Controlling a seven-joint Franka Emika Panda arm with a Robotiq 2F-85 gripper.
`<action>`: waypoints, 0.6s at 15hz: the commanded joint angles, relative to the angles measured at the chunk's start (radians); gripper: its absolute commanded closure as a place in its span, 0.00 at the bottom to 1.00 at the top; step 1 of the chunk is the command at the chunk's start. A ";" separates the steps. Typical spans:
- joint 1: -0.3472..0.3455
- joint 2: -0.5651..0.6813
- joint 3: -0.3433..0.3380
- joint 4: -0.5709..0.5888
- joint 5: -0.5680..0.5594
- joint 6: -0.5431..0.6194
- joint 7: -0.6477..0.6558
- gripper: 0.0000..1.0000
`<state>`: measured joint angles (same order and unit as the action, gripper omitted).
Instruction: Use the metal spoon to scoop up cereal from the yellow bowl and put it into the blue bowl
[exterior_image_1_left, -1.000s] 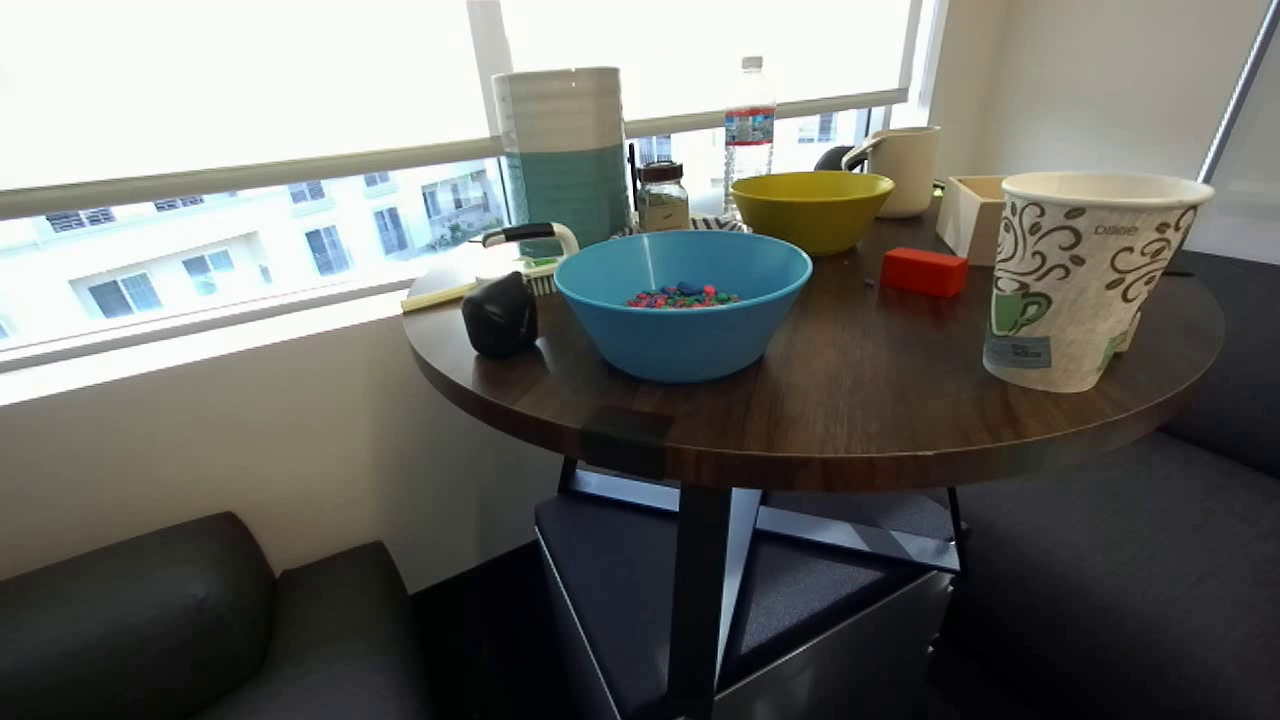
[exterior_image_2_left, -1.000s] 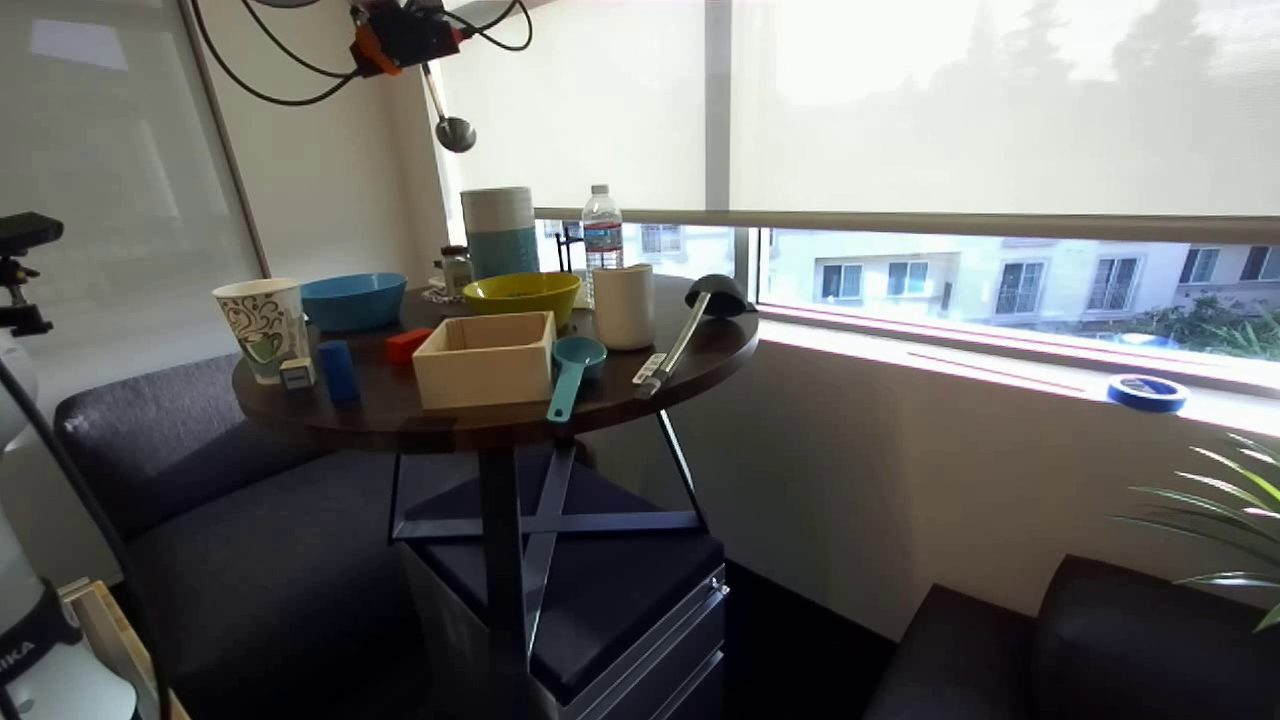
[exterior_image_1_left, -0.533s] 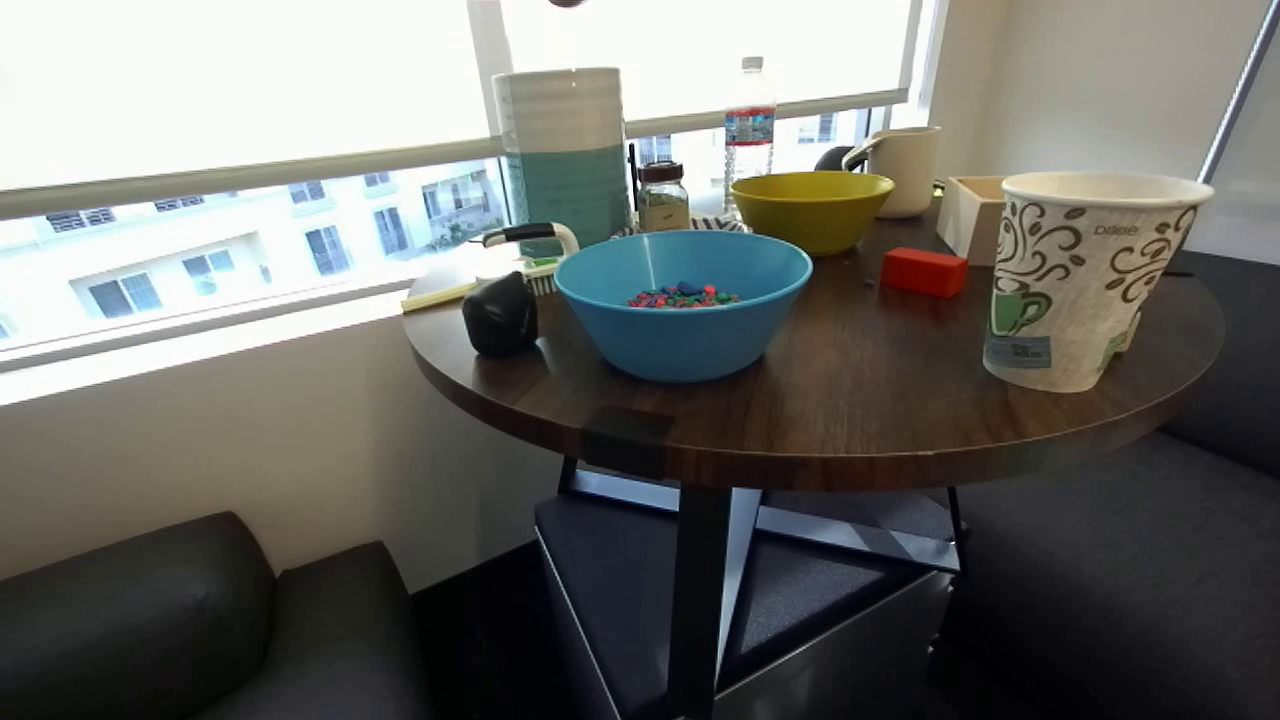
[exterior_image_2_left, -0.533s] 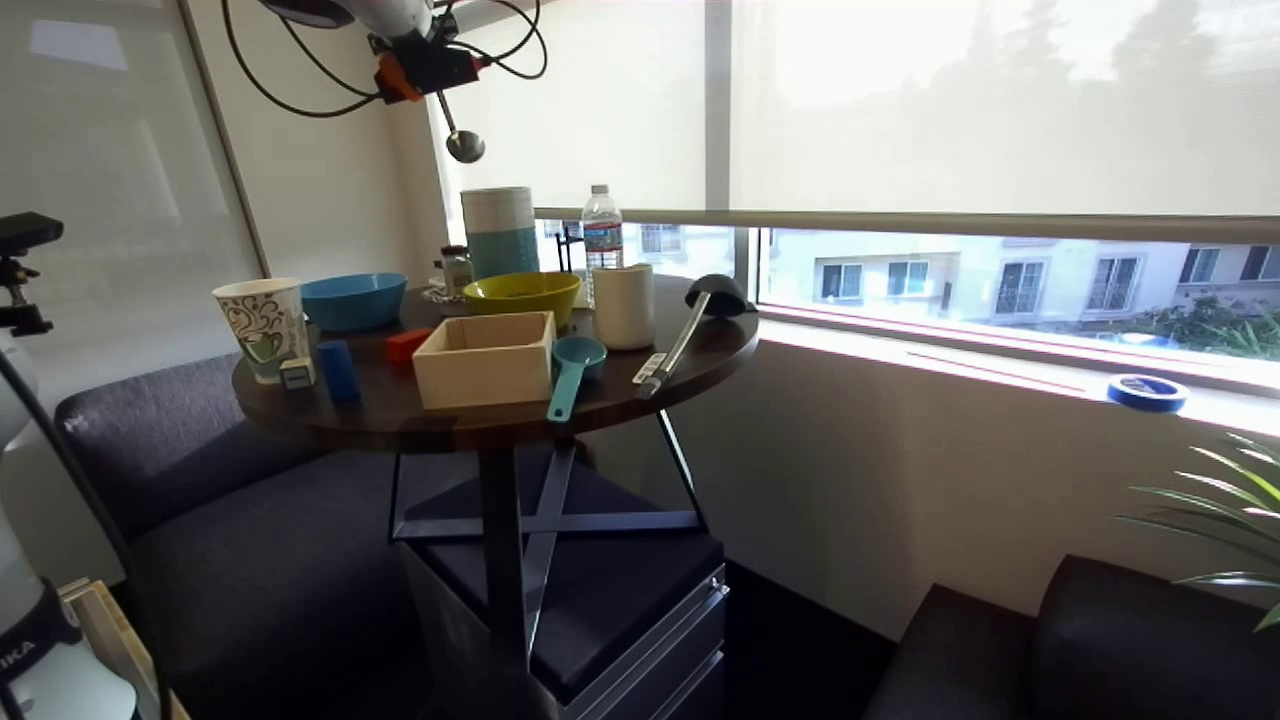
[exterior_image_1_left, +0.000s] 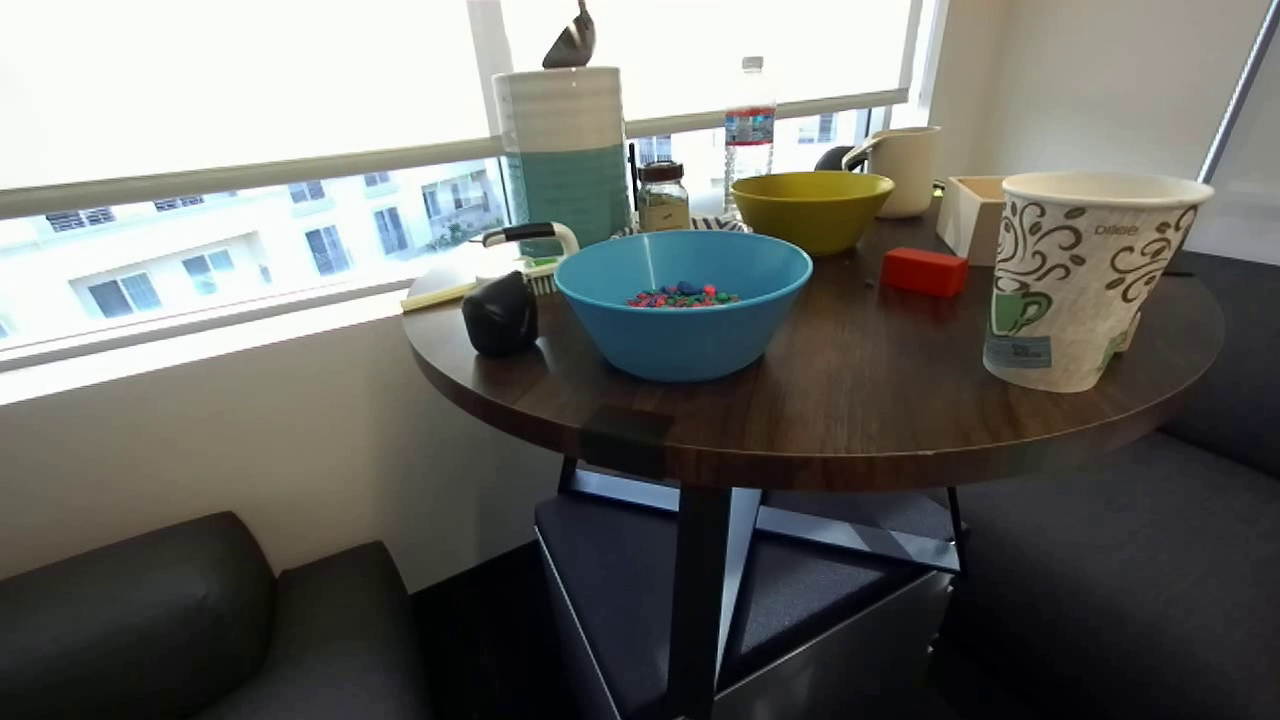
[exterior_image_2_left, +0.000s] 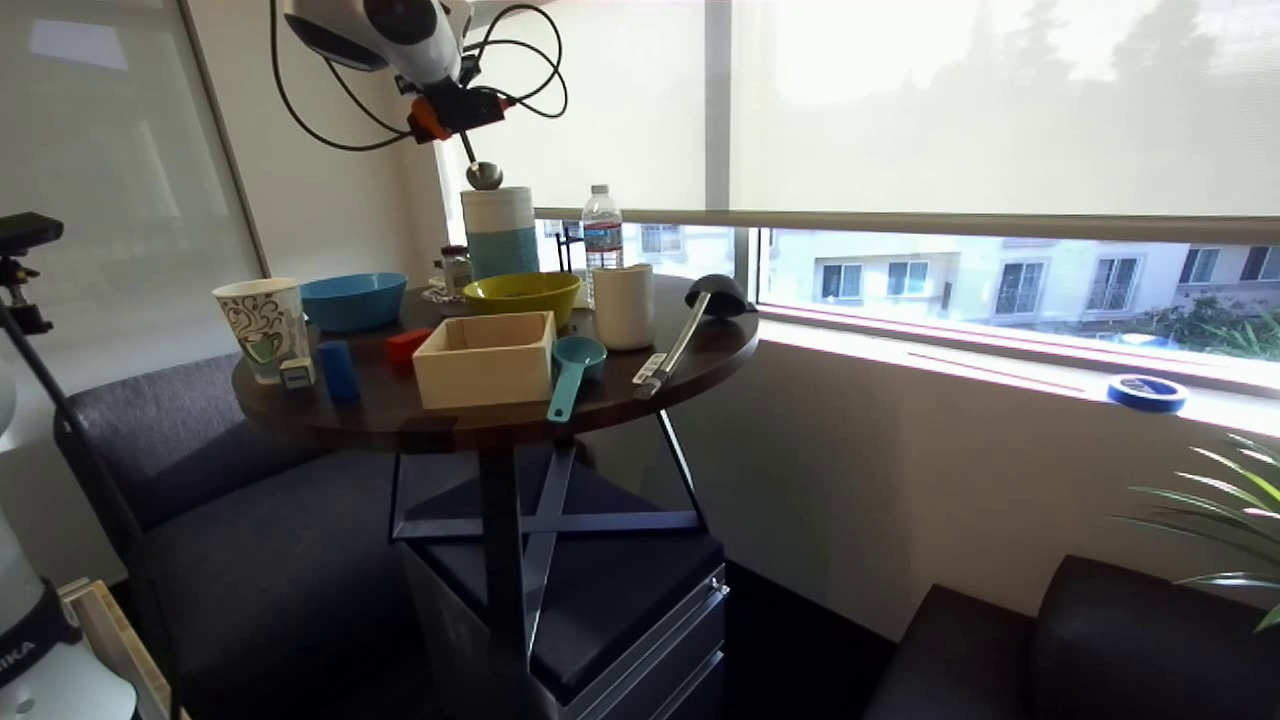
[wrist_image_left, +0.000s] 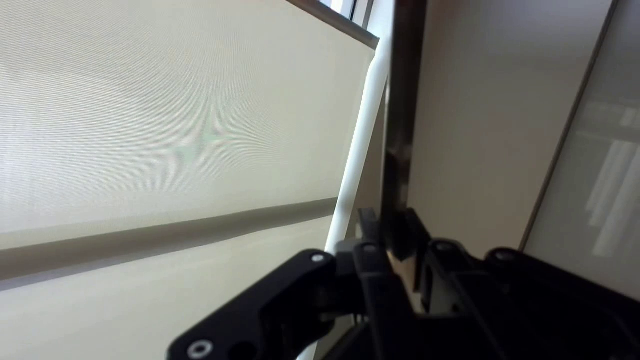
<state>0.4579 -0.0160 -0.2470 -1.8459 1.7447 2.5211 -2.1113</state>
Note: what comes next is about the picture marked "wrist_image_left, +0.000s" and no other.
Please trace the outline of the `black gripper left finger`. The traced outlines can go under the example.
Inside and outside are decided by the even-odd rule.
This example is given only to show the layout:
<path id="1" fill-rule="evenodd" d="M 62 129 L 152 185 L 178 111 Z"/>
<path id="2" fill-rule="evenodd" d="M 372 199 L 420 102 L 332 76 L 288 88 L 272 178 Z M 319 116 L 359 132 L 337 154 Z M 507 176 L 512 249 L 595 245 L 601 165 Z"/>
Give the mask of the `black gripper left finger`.
<path id="1" fill-rule="evenodd" d="M 361 321 L 323 360 L 415 356 L 418 317 L 388 254 L 415 256 L 428 229 L 411 207 L 388 218 L 364 212 L 359 225 L 364 236 L 335 254 L 301 249 L 197 320 L 170 341 L 166 360 L 296 360 L 343 315 Z"/>

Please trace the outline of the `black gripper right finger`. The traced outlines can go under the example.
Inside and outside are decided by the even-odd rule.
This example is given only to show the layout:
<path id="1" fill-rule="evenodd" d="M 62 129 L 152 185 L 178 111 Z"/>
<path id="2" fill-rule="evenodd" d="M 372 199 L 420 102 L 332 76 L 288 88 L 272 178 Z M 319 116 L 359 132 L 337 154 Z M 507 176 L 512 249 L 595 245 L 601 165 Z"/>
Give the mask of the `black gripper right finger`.
<path id="1" fill-rule="evenodd" d="M 415 262 L 415 360 L 640 360 L 640 302 L 512 248 L 472 256 L 409 207 L 381 240 Z"/>

